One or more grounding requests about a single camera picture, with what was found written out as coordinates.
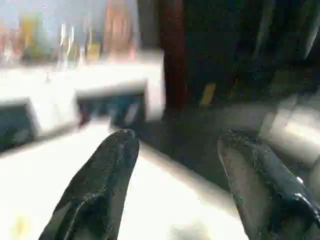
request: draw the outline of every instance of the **white cabinet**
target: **white cabinet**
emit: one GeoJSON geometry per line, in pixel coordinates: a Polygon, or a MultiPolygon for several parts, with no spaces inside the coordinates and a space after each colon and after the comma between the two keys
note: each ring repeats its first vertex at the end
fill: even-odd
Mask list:
{"type": "Polygon", "coordinates": [[[77,125],[77,97],[144,91],[146,121],[165,109],[163,55],[140,53],[136,60],[111,59],[65,70],[18,68],[0,73],[0,106],[28,104],[37,136],[77,125]]]}

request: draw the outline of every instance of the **white countertop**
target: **white countertop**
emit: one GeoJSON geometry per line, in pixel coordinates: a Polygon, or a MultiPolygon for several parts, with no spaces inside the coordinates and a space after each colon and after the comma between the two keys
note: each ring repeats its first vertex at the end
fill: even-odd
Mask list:
{"type": "MultiPolygon", "coordinates": [[[[113,132],[96,120],[0,157],[0,238],[36,240],[65,188],[113,132]]],[[[247,240],[232,197],[141,143],[118,239],[247,240]]]]}

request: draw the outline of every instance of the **yellow object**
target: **yellow object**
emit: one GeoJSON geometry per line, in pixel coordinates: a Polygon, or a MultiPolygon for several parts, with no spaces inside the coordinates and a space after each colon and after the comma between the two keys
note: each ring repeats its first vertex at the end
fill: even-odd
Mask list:
{"type": "Polygon", "coordinates": [[[34,32],[37,28],[37,18],[31,16],[24,16],[20,20],[20,29],[24,37],[25,46],[32,46],[35,44],[34,32]]]}
{"type": "Polygon", "coordinates": [[[204,92],[202,95],[202,99],[200,101],[200,105],[209,105],[211,104],[211,100],[215,94],[216,84],[209,83],[205,86],[204,92]]]}
{"type": "Polygon", "coordinates": [[[88,61],[98,60],[100,58],[100,44],[91,44],[86,49],[86,59],[88,61]]]}
{"type": "Polygon", "coordinates": [[[14,223],[12,234],[14,240],[23,240],[31,230],[29,221],[24,216],[18,216],[14,223]]]}

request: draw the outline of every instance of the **dark wooden door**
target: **dark wooden door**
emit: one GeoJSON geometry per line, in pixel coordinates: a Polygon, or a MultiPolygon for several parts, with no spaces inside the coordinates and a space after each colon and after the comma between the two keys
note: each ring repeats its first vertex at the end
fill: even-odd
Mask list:
{"type": "Polygon", "coordinates": [[[164,50],[168,107],[181,108],[186,100],[185,23],[182,0],[160,0],[159,38],[164,50]]]}

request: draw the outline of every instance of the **wall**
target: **wall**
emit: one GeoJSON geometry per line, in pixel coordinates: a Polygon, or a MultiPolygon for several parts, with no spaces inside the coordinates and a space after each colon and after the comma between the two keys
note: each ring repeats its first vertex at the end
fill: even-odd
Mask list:
{"type": "Polygon", "coordinates": [[[198,104],[207,84],[222,102],[233,85],[235,53],[246,0],[184,0],[186,82],[189,101],[198,104]]]}
{"type": "Polygon", "coordinates": [[[137,0],[141,47],[144,49],[159,48],[159,18],[157,0],[137,0]]]}
{"type": "MultiPolygon", "coordinates": [[[[137,0],[124,0],[134,22],[135,42],[140,45],[137,0]]],[[[82,32],[82,22],[89,12],[98,35],[102,36],[106,0],[0,0],[0,18],[7,27],[17,28],[19,14],[40,13],[43,29],[52,43],[56,43],[60,23],[75,25],[76,35],[82,32]]]]}

